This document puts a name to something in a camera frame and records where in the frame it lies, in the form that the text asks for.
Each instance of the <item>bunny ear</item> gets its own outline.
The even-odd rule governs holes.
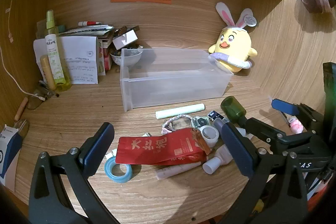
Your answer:
[[[223,2],[218,2],[216,4],[216,10],[222,20],[224,20],[224,22],[228,25],[228,27],[232,27],[235,25],[229,8]]]
[[[244,17],[247,16],[247,15],[253,16],[252,10],[250,8],[246,8],[241,12],[240,17],[239,17],[239,19],[236,23],[236,27],[244,28],[246,26],[246,23],[244,21]]]

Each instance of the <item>yellow-green spray bottle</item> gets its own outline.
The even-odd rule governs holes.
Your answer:
[[[70,75],[68,68],[64,64],[64,60],[59,55],[58,29],[55,27],[54,11],[47,11],[47,29],[45,42],[47,44],[47,52],[49,63],[56,84],[56,90],[64,91],[71,87]]]

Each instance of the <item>blue tape roll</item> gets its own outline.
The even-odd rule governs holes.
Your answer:
[[[104,166],[105,173],[111,180],[118,183],[125,183],[132,178],[133,172],[130,164],[123,164],[126,166],[126,174],[123,176],[115,176],[112,174],[112,168],[115,165],[117,165],[116,158],[112,157],[106,161]]]

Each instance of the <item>clear plastic bin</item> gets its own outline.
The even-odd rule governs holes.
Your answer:
[[[204,50],[146,48],[128,65],[134,50],[122,49],[120,86],[124,110],[221,97],[233,73]]]

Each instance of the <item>plush toy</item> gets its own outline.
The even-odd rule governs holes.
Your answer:
[[[247,58],[257,55],[257,51],[251,48],[248,32],[243,29],[247,24],[256,25],[251,9],[243,10],[236,24],[230,10],[223,2],[217,3],[216,10],[227,27],[220,33],[217,43],[209,48],[209,53],[233,73],[241,69],[249,69],[251,62],[246,61]]]

